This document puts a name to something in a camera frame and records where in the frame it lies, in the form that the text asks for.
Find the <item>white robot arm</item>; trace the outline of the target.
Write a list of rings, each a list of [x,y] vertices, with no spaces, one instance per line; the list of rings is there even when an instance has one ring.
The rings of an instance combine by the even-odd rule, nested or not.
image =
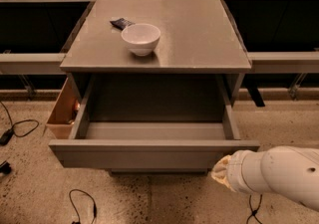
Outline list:
[[[211,177],[233,192],[276,193],[319,211],[319,149],[277,146],[223,157]]]

